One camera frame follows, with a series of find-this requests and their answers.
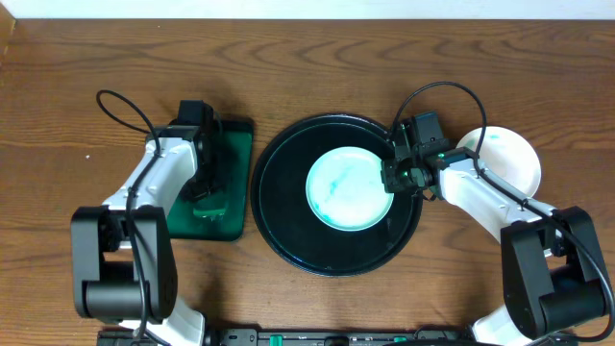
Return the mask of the green sponge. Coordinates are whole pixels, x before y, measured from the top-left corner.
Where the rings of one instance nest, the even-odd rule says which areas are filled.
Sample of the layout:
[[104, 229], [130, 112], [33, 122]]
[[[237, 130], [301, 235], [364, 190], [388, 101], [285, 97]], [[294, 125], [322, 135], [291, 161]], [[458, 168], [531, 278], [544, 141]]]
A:
[[223, 216], [228, 208], [225, 200], [203, 199], [196, 202], [192, 214], [197, 218], [217, 218]]

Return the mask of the white plate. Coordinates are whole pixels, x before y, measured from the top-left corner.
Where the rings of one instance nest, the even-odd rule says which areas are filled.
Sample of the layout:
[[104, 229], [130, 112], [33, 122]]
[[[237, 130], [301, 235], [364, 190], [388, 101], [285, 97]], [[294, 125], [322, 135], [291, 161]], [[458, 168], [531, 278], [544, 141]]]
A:
[[504, 181], [533, 197], [541, 182], [539, 158], [519, 134], [504, 127], [487, 126], [480, 159]]

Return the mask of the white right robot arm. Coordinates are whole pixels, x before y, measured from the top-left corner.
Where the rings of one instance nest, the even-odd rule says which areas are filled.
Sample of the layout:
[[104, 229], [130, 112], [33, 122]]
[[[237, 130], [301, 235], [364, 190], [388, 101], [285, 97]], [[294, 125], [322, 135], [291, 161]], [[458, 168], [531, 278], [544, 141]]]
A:
[[432, 192], [474, 218], [501, 245], [504, 305], [478, 320], [479, 342], [531, 345], [545, 338], [579, 342], [566, 329], [607, 317], [614, 293], [593, 221], [579, 207], [559, 210], [523, 194], [477, 152], [447, 140], [397, 147], [381, 165], [388, 192]]

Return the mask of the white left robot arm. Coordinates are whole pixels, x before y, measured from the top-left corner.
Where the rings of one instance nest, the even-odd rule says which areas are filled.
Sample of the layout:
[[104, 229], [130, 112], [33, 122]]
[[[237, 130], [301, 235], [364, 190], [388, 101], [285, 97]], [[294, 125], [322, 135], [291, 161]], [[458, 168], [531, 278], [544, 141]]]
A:
[[101, 206], [73, 213], [73, 296], [80, 316], [128, 328], [137, 343], [203, 343], [204, 315], [178, 296], [167, 216], [182, 192], [206, 195], [216, 134], [202, 126], [154, 129], [126, 182]]

